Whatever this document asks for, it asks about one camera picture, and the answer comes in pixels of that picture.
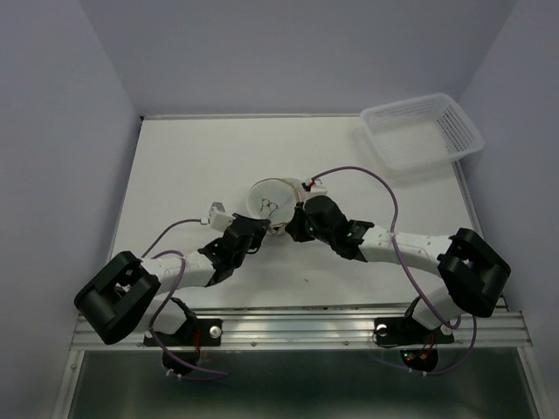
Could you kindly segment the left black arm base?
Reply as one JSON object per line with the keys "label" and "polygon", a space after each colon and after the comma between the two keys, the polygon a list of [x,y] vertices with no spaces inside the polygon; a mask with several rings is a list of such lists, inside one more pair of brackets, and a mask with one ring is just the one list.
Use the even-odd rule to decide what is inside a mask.
{"label": "left black arm base", "polygon": [[166,347],[219,347],[222,339],[223,321],[219,318],[200,318],[178,298],[169,302],[179,310],[180,327],[174,333],[157,333]]}

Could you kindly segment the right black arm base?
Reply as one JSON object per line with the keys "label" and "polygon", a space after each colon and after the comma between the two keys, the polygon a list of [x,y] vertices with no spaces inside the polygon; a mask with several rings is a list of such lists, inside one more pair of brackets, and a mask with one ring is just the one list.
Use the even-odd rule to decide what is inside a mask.
{"label": "right black arm base", "polygon": [[382,317],[375,319],[373,341],[380,347],[407,347],[423,344],[452,344],[452,333],[444,334],[440,327],[429,330],[412,318],[420,297],[415,298],[403,317]]}

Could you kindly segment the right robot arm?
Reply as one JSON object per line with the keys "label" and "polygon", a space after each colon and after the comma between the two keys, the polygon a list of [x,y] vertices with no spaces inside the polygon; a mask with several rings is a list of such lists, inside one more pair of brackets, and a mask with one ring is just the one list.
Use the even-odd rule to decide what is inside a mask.
{"label": "right robot arm", "polygon": [[508,263],[474,230],[450,236],[396,233],[371,222],[349,220],[327,196],[299,203],[287,234],[298,243],[318,240],[338,256],[364,263],[400,265],[406,275],[425,271],[442,279],[434,292],[418,292],[397,330],[422,340],[464,314],[486,319],[511,274]]}

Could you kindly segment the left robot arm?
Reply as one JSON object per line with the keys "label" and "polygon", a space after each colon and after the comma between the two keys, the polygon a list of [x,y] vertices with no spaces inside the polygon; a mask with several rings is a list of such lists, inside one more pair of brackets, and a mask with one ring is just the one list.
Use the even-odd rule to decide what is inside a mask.
{"label": "left robot arm", "polygon": [[156,296],[228,279],[246,255],[258,251],[270,224],[268,219],[235,214],[221,237],[187,256],[170,251],[138,258],[122,251],[86,283],[73,303],[105,344],[115,344],[133,332],[148,330]]}

